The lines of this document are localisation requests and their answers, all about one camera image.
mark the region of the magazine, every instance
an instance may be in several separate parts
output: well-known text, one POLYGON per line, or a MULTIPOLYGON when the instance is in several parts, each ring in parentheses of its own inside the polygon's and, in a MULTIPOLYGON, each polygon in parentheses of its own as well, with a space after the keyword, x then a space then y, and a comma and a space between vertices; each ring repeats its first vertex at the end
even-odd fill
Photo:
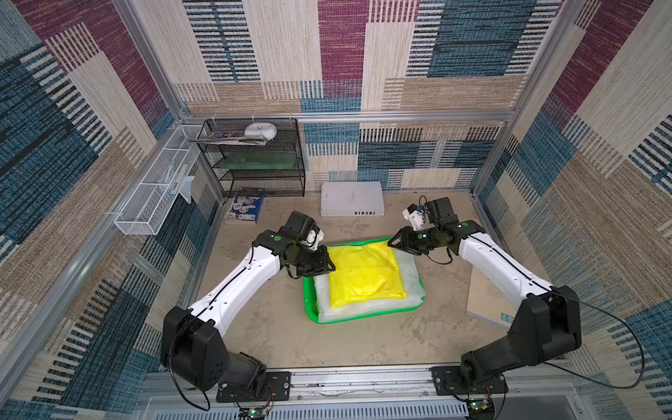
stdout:
POLYGON ((256 224, 263 204, 263 190, 243 190, 226 205, 227 224, 256 224))

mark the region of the black cable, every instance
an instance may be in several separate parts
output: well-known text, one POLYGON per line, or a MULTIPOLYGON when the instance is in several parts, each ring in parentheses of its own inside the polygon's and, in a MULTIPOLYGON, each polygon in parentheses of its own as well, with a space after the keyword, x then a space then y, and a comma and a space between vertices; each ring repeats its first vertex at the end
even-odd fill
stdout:
POLYGON ((463 399, 460 398, 460 397, 455 393, 455 391, 453 391, 452 388, 450 388, 448 385, 446 385, 446 389, 448 390, 448 392, 450 392, 450 394, 452 394, 452 396, 453 396, 457 401, 462 401, 463 403, 468 403, 469 400, 471 399, 471 398, 469 397, 469 393, 468 393, 468 392, 467 392, 467 395, 466 395, 466 400, 463 400, 463 399))
POLYGON ((438 262, 438 261, 434 261, 434 260, 429 256, 429 254, 427 254, 427 258, 429 258, 429 260, 432 261, 432 262, 434 262, 434 263, 441 264, 441 265, 448 265, 448 264, 450 264, 451 262, 453 262, 453 256, 450 254, 450 250, 449 250, 448 248, 446 248, 446 252, 448 253, 448 257, 450 257, 450 261, 448 261, 447 263, 440 263, 440 262, 438 262))
MULTIPOLYGON (((252 262, 252 258, 253 258, 253 257, 254 257, 254 244, 252 245, 252 254, 250 255, 250 259, 249 259, 248 262, 247 262, 248 265, 252 262)), ((242 269, 241 271, 238 271, 238 273, 237 273, 235 276, 233 276, 233 277, 231 278, 231 280, 229 280, 229 281, 224 285, 223 288, 219 289, 219 291, 214 295, 214 297, 213 297, 213 298, 211 299, 211 301, 208 303, 208 306, 210 306, 210 305, 215 301, 215 299, 217 299, 217 296, 219 296, 219 294, 220 294, 224 289, 226 289, 226 287, 227 287, 229 284, 231 284, 231 282, 232 282, 233 280, 235 280, 236 277, 238 277, 239 275, 241 275, 242 273, 244 273, 246 269, 247 269, 247 268, 243 267, 243 269, 242 269)))
POLYGON ((187 328, 188 328, 189 325, 194 321, 194 319, 197 319, 199 315, 201 315, 203 312, 205 312, 205 310, 206 310, 206 309, 203 308, 203 310, 201 310, 201 312, 200 312, 198 315, 196 315, 194 318, 190 319, 189 322, 187 322, 187 323, 186 323, 186 324, 185 324, 185 325, 184 325, 178 332, 176 332, 176 334, 173 336, 173 340, 171 341, 171 345, 170 345, 170 347, 168 347, 168 348, 169 348, 169 351, 168 351, 168 370, 170 371, 170 377, 173 379, 173 383, 175 384, 175 387, 177 388, 177 391, 179 392, 180 396, 182 397, 182 399, 183 399, 184 401, 186 401, 189 405, 191 405, 191 406, 193 406, 193 407, 195 407, 195 408, 197 408, 197 409, 199 409, 199 410, 210 411, 210 399, 208 398, 208 395, 205 393, 205 391, 202 390, 201 392, 203 392, 203 396, 206 397, 206 401, 207 401, 207 403, 208 403, 208 408, 207 408, 207 409, 204 408, 204 407, 201 407, 201 406, 198 405, 198 404, 195 404, 195 403, 191 402, 191 401, 184 395, 184 392, 182 392, 182 389, 179 387, 179 384, 177 383, 177 379, 175 379, 175 372, 173 372, 173 352, 175 351, 175 342, 177 341, 177 338, 178 338, 180 335, 184 334, 184 332, 187 331, 187 328))
POLYGON ((425 208, 422 207, 422 204, 420 204, 420 201, 422 201, 422 197, 425 197, 425 196, 420 196, 420 198, 418 198, 418 207, 420 207, 420 211, 422 211, 422 223, 424 224, 425 223, 425 208))
POLYGON ((243 412, 243 408, 238 403, 238 398, 236 398, 236 391, 234 391, 233 388, 231 388, 231 394, 233 395, 233 400, 236 402, 236 405, 238 406, 238 411, 240 411, 240 413, 238 414, 238 417, 242 417, 241 414, 245 413, 245 417, 248 418, 249 420, 252 420, 250 418, 250 414, 249 414, 248 411, 243 412))
POLYGON ((289 266, 289 264, 288 264, 288 265, 285 265, 285 267, 287 267, 287 274, 288 274, 291 278, 293 278, 294 280, 298 280, 298 279, 300 279, 301 277, 303 277, 303 276, 300 276, 300 275, 299 275, 299 273, 298 273, 298 267, 296 268, 296 277, 292 276, 292 272, 290 271, 290 266, 289 266))
POLYGON ((502 413, 502 410, 504 409, 505 402, 506 402, 506 392, 504 392, 504 397, 502 398, 502 405, 499 406, 499 410, 497 411, 497 414, 495 414, 495 416, 493 417, 493 420, 497 420, 499 418, 499 415, 502 413))
POLYGON ((590 381, 590 382, 592 382, 592 383, 594 383, 594 384, 598 384, 598 385, 606 386, 607 388, 612 388, 612 389, 633 389, 635 386, 639 385, 640 382, 642 382, 642 378, 644 377, 644 363, 645 363, 644 348, 642 347, 642 343, 639 341, 639 338, 637 338, 637 334, 634 333, 634 331, 632 330, 632 328, 630 327, 630 325, 629 325, 626 321, 623 321, 621 318, 617 317, 616 315, 614 315, 614 314, 612 314, 612 313, 610 313, 610 312, 608 312, 608 311, 606 311, 606 310, 604 310, 604 309, 602 309, 602 308, 598 308, 597 306, 591 305, 591 304, 589 304, 588 302, 583 302, 582 300, 579 300, 579 299, 570 298, 570 297, 568 297, 568 296, 565 296, 564 294, 560 294, 560 293, 558 293, 558 292, 555 292, 554 290, 547 289, 547 288, 543 287, 542 285, 540 285, 539 283, 537 283, 536 281, 534 281, 533 279, 531 279, 527 274, 523 273, 522 270, 520 270, 520 268, 516 267, 515 264, 513 264, 512 262, 510 262, 508 258, 506 258, 504 255, 502 255, 502 253, 499 252, 499 251, 498 251, 496 248, 494 248, 492 245, 490 245, 490 244, 488 244, 488 243, 486 243, 486 242, 483 242, 482 240, 480 240, 480 239, 478 239, 478 238, 476 238, 476 237, 474 237, 474 236, 472 236, 472 235, 469 235, 469 237, 470 237, 470 238, 473 238, 473 239, 476 239, 478 242, 484 243, 485 245, 489 246, 494 252, 496 252, 497 254, 499 254, 500 257, 504 258, 504 260, 505 260, 507 263, 509 263, 509 264, 511 265, 511 267, 515 268, 515 269, 516 269, 520 274, 522 274, 526 279, 528 279, 530 282, 532 282, 532 283, 534 283, 535 285, 537 285, 537 287, 539 287, 539 288, 541 288, 541 289, 543 289, 543 290, 545 290, 545 291, 547 291, 547 292, 549 292, 549 293, 553 293, 553 294, 556 295, 556 296, 560 296, 561 298, 569 299, 569 300, 572 300, 572 301, 574 301, 574 302, 576 302, 576 303, 584 304, 585 306, 588 306, 588 307, 590 307, 590 308, 592 308, 592 309, 598 310, 599 312, 602 312, 603 314, 608 315, 608 316, 610 316, 611 318, 613 318, 613 319, 617 320, 618 322, 620 322, 621 324, 625 325, 625 327, 628 329, 628 331, 630 332, 630 334, 632 334, 632 337, 634 338, 635 342, 637 342, 637 346, 639 347, 639 354, 640 354, 640 356, 641 356, 641 361, 642 361, 642 367, 641 367, 641 369, 640 369, 640 371, 639 371, 639 377, 638 377, 637 380, 634 382, 634 384, 632 384, 632 385, 627 385, 627 386, 616 386, 616 385, 611 385, 611 384, 605 384, 604 382, 600 382, 600 381, 598 381, 598 380, 590 379, 590 378, 588 378, 588 377, 586 377, 586 376, 584 376, 584 375, 578 374, 578 373, 573 372, 573 371, 571 371, 571 370, 569 370, 569 369, 565 369, 565 368, 563 368, 563 367, 561 367, 561 366, 554 365, 553 363, 543 362, 544 364, 547 364, 547 365, 549 365, 549 366, 553 366, 554 368, 558 368, 558 369, 560 369, 560 370, 564 370, 564 371, 567 372, 567 373, 570 373, 570 374, 572 374, 572 375, 576 375, 576 376, 578 376, 578 377, 580 377, 580 378, 586 379, 586 380, 588 380, 588 381, 590 381))
POLYGON ((315 232, 315 238, 313 238, 312 243, 309 243, 309 244, 308 244, 308 248, 312 247, 312 246, 315 245, 315 243, 317 242, 317 235, 318 235, 317 230, 315 230, 315 229, 311 229, 311 230, 312 230, 313 232, 315 232))

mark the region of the black wire mesh shelf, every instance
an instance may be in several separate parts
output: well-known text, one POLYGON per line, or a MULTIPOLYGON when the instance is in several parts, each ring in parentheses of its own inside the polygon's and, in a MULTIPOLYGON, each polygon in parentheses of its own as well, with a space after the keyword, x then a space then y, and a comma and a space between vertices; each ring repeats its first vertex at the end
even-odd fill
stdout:
POLYGON ((213 172, 220 180, 222 191, 233 197, 244 188, 263 188, 266 196, 297 197, 306 193, 306 169, 298 133, 298 124, 292 118, 211 119, 203 123, 199 138, 207 137, 215 130, 240 130, 253 122, 269 122, 276 126, 278 133, 273 140, 263 146, 241 146, 237 144, 202 144, 198 146, 208 160, 213 172), (254 160, 248 164, 253 169, 243 169, 245 163, 231 163, 235 159, 254 160))

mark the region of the white container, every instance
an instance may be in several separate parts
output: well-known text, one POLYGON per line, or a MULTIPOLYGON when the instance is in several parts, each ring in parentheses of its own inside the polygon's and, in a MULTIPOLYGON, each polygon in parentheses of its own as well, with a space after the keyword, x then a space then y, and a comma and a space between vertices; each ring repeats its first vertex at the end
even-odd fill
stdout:
POLYGON ((378 181, 325 182, 320 211, 322 216, 383 216, 382 186, 378 181))
POLYGON ((245 136, 262 135, 266 140, 273 140, 277 134, 278 129, 270 122, 253 122, 245 129, 245 136))

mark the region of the vent grille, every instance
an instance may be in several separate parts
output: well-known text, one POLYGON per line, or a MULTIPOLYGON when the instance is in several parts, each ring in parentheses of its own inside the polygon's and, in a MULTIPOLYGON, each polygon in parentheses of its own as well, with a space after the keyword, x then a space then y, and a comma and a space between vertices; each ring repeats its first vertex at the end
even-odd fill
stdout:
MULTIPOLYGON (((459 401, 395 401, 381 403, 291 404, 276 405, 267 420, 321 419, 463 419, 466 404, 459 401)), ((157 410, 155 420, 238 420, 238 408, 157 410)))
POLYGON ((276 406, 269 420, 320 419, 445 419, 464 418, 466 404, 458 401, 403 401, 390 403, 317 404, 307 407, 276 406))

